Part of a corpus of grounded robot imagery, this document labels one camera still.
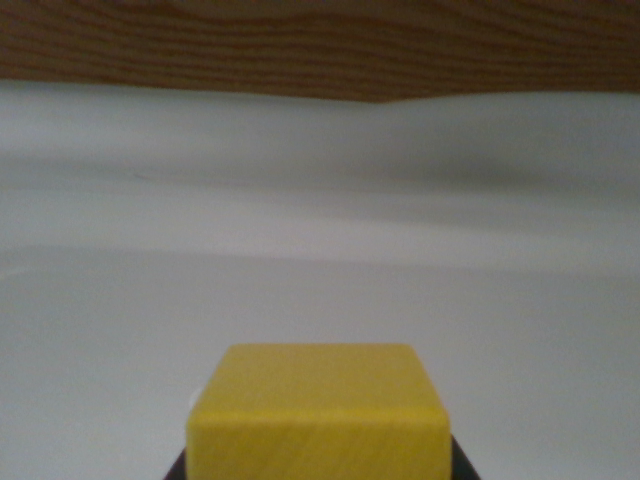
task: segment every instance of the block top face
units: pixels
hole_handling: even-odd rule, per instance
[[[401,344],[229,348],[190,422],[243,418],[431,421],[447,414],[414,350]]]

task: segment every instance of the yellow cube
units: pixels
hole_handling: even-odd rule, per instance
[[[449,480],[449,418],[398,344],[229,348],[187,422],[188,480]]]

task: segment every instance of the wood grain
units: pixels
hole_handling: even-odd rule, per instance
[[[640,92],[640,2],[0,2],[0,77],[364,101]]]

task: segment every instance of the block front face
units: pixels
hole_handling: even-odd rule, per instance
[[[189,480],[444,480],[446,411],[404,345],[231,347],[187,424]]]

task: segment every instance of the wooden surface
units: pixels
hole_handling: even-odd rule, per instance
[[[640,2],[0,1],[0,77],[389,101],[640,92]]]

